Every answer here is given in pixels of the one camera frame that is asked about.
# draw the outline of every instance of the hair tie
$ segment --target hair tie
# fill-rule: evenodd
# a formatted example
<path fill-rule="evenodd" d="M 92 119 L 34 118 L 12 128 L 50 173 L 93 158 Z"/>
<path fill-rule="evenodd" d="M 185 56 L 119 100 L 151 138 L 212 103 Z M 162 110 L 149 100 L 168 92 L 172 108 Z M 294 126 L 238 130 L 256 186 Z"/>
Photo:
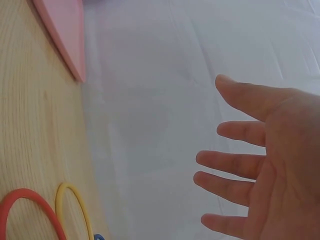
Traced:
<path fill-rule="evenodd" d="M 62 226 L 64 226 L 63 196 L 64 196 L 66 189 L 70 189 L 73 192 L 73 194 L 75 195 L 76 199 L 78 200 L 78 203 L 79 203 L 80 208 L 83 213 L 86 229 L 88 232 L 88 238 L 89 238 L 89 240 L 94 240 L 94 233 L 92 231 L 88 211 L 85 207 L 85 202 L 84 202 L 83 198 L 81 197 L 77 188 L 74 185 L 72 185 L 71 183 L 64 182 L 64 183 L 60 184 L 60 186 L 56 192 L 55 212 L 56 212 L 57 218 L 59 219 Z"/>
<path fill-rule="evenodd" d="M 59 240 L 67 240 L 64 230 L 55 212 L 52 210 L 52 208 L 47 203 L 47 201 L 35 191 L 32 191 L 27 188 L 20 188 L 20 189 L 13 190 L 3 198 L 0 204 L 0 239 L 1 240 L 6 239 L 6 227 L 7 227 L 9 211 L 18 199 L 29 199 L 37 203 L 42 208 L 46 216 L 49 218 Z"/>

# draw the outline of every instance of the red hair tie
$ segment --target red hair tie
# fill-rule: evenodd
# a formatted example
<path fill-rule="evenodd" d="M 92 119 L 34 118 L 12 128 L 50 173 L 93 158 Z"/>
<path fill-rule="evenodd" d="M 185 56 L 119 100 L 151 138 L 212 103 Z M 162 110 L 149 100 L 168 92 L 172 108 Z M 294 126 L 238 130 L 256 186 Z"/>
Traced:
<path fill-rule="evenodd" d="M 50 205 L 47 201 L 35 191 L 27 188 L 20 188 L 9 192 L 0 204 L 0 240 L 6 239 L 6 226 L 8 215 L 11 207 L 18 199 L 29 199 L 42 208 L 46 216 L 49 218 L 59 240 L 67 240 L 64 230 Z"/>

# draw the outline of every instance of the yellow hair tie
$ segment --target yellow hair tie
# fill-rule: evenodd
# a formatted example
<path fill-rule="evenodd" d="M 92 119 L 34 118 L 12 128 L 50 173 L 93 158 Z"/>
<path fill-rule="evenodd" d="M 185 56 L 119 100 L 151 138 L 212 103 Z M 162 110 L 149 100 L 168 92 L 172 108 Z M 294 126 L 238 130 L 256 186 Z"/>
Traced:
<path fill-rule="evenodd" d="M 77 188 L 74 185 L 72 185 L 71 183 L 67 183 L 67 182 L 60 184 L 60 186 L 56 192 L 56 198 L 55 198 L 55 213 L 56 213 L 61 225 L 64 228 L 64 214 L 63 214 L 62 206 L 63 206 L 63 196 L 64 196 L 66 189 L 70 189 L 73 192 L 73 194 L 75 195 L 76 199 L 78 200 L 78 203 L 79 203 L 80 208 L 83 213 L 83 217 L 84 217 L 86 229 L 88 232 L 89 240 L 94 240 L 94 233 L 92 231 L 88 211 L 85 207 L 85 202 L 84 202 L 83 198 L 81 197 Z"/>

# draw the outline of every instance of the wooden surface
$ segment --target wooden surface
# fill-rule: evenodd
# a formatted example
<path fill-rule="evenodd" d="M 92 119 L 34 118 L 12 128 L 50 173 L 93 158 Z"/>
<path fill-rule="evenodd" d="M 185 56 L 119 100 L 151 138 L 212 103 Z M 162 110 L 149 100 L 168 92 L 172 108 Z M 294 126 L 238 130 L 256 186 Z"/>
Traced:
<path fill-rule="evenodd" d="M 81 86 L 74 82 L 31 0 L 0 0 L 0 198 L 30 188 L 54 208 L 68 181 L 84 198 L 94 233 L 108 227 L 86 140 Z M 67 239 L 86 240 L 74 196 L 64 198 Z M 45 214 L 20 199 L 10 211 L 7 239 L 56 240 Z"/>

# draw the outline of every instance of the pink heart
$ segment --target pink heart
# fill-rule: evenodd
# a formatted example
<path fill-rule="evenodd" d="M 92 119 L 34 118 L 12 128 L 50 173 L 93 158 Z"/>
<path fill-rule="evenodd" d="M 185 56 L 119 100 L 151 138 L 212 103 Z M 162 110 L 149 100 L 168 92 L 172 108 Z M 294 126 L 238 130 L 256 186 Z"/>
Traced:
<path fill-rule="evenodd" d="M 46 28 L 74 77 L 86 80 L 82 0 L 33 0 Z"/>

